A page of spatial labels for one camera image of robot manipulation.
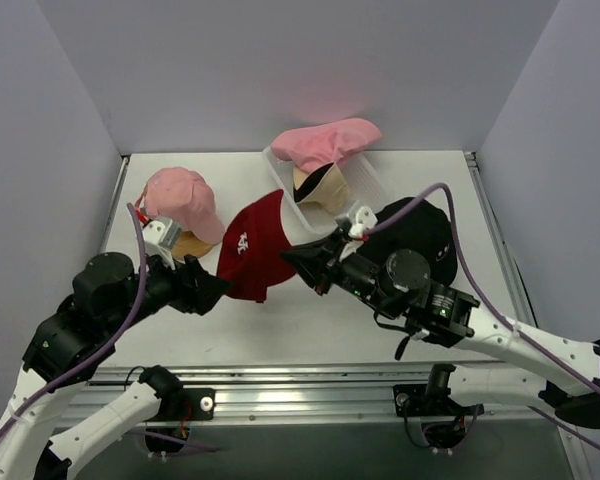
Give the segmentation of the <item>red baseball cap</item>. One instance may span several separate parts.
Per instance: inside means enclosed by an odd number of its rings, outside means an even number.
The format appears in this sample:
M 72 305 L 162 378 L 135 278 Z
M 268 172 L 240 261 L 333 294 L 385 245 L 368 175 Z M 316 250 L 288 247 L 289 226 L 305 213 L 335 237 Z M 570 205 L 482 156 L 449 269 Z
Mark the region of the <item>red baseball cap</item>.
M 232 299 L 263 303 L 270 287 L 295 275 L 281 254 L 291 244 L 281 222 L 282 190 L 243 208 L 224 234 L 216 275 L 231 284 Z

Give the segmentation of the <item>black bucket hat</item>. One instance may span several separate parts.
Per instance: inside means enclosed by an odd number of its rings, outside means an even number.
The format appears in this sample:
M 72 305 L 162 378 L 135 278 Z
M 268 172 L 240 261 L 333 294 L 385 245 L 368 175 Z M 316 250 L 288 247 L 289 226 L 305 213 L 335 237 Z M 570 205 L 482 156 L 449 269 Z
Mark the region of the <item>black bucket hat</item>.
M 400 249 L 413 250 L 428 262 L 432 279 L 450 286 L 457 275 L 458 261 L 450 221 L 446 213 L 422 200 L 394 224 L 373 234 L 357 253 L 376 265 Z

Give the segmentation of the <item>pink baseball cap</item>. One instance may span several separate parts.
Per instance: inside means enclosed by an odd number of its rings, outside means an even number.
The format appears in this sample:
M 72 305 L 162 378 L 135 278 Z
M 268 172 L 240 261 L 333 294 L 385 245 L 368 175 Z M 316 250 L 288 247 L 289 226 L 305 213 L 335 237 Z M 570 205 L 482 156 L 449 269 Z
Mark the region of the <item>pink baseball cap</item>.
M 197 172 L 183 167 L 155 172 L 135 202 L 151 219 L 167 217 L 204 243 L 221 242 L 225 226 L 217 215 L 215 195 Z

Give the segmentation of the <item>pink hat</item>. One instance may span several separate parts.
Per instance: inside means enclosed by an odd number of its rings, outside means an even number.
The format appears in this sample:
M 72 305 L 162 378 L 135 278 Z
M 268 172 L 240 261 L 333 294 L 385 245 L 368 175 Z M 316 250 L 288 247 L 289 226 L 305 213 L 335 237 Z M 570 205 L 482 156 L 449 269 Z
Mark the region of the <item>pink hat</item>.
M 271 151 L 282 161 L 293 162 L 306 173 L 327 164 L 341 164 L 365 151 L 383 137 L 380 129 L 362 118 L 287 130 L 271 143 Z

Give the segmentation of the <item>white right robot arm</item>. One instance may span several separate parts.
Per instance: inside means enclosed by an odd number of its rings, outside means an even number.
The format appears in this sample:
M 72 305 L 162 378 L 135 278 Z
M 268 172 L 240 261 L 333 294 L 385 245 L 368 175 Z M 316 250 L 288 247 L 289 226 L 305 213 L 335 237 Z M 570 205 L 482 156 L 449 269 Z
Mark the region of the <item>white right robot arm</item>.
M 407 341 L 496 359 L 494 366 L 434 365 L 423 390 L 433 411 L 520 405 L 600 429 L 600 340 L 570 340 L 500 317 L 472 295 L 435 282 L 426 259 L 409 249 L 382 265 L 338 241 L 294 247 L 281 257 L 317 294 L 339 287 L 368 306 L 379 327 Z

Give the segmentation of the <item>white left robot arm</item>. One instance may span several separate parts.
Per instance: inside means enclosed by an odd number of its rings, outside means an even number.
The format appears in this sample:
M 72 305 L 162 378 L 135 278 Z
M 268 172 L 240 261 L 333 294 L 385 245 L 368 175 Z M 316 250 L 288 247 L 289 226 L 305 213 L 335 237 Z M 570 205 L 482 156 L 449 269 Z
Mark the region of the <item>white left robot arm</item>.
M 160 256 L 140 266 L 119 252 L 93 257 L 73 292 L 36 329 L 0 420 L 0 479 L 70 479 L 138 423 L 190 419 L 196 406 L 162 366 L 146 367 L 115 400 L 62 435 L 56 426 L 72 399 L 115 351 L 131 326 L 165 307 L 204 315 L 228 281 L 189 256 L 175 267 Z

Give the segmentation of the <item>wooden mushroom hat stand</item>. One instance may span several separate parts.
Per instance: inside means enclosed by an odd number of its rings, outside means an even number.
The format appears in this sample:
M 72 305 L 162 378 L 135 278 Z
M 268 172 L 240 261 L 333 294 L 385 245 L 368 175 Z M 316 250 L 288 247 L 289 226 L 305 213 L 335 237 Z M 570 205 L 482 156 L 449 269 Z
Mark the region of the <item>wooden mushroom hat stand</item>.
M 187 255 L 202 258 L 210 253 L 214 247 L 214 244 L 200 240 L 192 232 L 183 231 L 179 234 L 171 252 L 176 260 L 182 261 Z

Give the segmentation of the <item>beige hat in basket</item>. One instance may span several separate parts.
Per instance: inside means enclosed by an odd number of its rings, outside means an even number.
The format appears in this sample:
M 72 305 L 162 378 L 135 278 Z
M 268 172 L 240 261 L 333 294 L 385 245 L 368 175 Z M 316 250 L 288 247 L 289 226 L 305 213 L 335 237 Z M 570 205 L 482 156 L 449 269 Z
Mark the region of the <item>beige hat in basket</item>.
M 350 187 L 335 163 L 324 164 L 311 173 L 293 169 L 293 199 L 296 204 L 318 204 L 331 214 L 339 213 L 349 201 Z

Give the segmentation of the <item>white plastic basket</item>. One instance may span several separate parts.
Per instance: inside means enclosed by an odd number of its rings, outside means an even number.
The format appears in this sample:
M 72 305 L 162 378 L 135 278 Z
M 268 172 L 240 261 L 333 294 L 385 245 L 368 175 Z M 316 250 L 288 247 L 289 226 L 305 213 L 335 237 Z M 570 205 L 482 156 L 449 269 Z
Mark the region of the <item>white plastic basket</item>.
M 336 217 L 360 206 L 378 212 L 393 197 L 362 153 L 341 165 L 325 164 L 311 173 L 292 161 L 277 158 L 269 147 L 262 151 L 262 157 L 292 211 L 312 234 L 329 233 Z

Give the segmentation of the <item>aluminium mounting rail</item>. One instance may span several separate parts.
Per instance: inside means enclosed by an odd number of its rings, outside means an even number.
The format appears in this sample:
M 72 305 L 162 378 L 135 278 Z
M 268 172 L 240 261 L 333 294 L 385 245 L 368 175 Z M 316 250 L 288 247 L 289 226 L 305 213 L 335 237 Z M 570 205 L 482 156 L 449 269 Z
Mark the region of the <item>aluminium mounting rail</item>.
M 210 426 L 395 423 L 392 387 L 423 384 L 429 363 L 170 365 L 184 387 L 216 392 Z

